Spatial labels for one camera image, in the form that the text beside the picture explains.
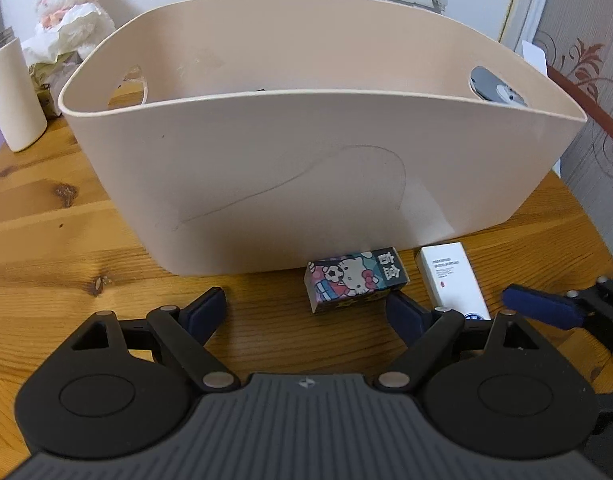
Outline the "white slim carton box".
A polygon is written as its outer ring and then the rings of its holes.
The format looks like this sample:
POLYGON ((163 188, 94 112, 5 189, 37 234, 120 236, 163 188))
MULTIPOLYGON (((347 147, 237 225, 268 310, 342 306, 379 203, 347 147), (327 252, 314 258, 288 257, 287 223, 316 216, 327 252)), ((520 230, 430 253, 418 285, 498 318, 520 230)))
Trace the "white slim carton box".
POLYGON ((467 320, 491 318, 462 243, 421 248, 416 264, 435 307, 461 312, 467 320))

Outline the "beige plastic storage basket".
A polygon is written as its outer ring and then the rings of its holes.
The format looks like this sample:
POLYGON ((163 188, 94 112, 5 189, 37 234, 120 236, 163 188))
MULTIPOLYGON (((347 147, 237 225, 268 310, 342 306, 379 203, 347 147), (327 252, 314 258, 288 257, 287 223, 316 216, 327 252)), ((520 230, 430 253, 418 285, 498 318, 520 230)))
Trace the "beige plastic storage basket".
POLYGON ((471 71, 526 65, 445 16, 377 0, 188 0, 139 15, 59 105, 120 214, 178 275, 297 268, 506 221, 587 120, 471 71))

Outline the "black cartoon blind box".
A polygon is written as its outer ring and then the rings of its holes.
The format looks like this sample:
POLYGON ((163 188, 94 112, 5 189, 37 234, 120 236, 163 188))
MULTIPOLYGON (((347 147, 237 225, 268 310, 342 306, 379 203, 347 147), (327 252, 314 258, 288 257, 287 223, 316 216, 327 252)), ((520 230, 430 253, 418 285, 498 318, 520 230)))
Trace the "black cartoon blind box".
POLYGON ((393 247, 310 261, 304 274, 313 313, 378 300, 409 283, 393 247))

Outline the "white phone stand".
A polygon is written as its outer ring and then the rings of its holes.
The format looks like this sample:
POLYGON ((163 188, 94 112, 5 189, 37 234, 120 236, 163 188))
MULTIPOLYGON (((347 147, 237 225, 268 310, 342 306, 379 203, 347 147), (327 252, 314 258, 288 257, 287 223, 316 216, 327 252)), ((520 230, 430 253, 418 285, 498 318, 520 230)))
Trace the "white phone stand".
POLYGON ((504 104, 515 107, 531 106, 547 81, 547 64, 544 51, 527 40, 520 43, 519 57, 526 67, 518 74, 505 74, 504 82, 497 86, 497 94, 504 104))

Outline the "cream thermos bottle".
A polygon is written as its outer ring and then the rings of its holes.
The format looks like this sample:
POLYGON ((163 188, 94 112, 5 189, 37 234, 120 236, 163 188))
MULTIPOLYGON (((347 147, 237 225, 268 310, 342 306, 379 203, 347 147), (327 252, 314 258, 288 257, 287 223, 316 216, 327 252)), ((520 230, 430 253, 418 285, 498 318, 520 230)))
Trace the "cream thermos bottle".
POLYGON ((0 32, 0 131, 11 151, 21 152, 46 128, 20 40, 8 27, 0 32))

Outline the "tissue box with tissue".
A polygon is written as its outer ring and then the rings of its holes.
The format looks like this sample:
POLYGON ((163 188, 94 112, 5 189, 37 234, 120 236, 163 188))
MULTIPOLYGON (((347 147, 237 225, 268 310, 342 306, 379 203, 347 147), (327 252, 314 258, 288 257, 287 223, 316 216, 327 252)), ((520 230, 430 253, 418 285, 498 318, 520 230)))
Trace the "tissue box with tissue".
POLYGON ((60 92, 81 63, 79 53, 70 52, 60 55, 54 64, 36 63, 29 68, 35 94, 47 119, 61 115, 60 92))

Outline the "white plush lamb toy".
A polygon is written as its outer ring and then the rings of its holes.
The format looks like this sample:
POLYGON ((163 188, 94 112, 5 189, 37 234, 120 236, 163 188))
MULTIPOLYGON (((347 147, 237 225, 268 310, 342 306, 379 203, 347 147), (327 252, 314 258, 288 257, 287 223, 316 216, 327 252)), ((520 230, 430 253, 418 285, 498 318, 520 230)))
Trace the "white plush lamb toy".
POLYGON ((22 42, 26 64, 54 64, 75 52, 87 58, 116 24, 99 0, 35 0, 34 36, 22 42))

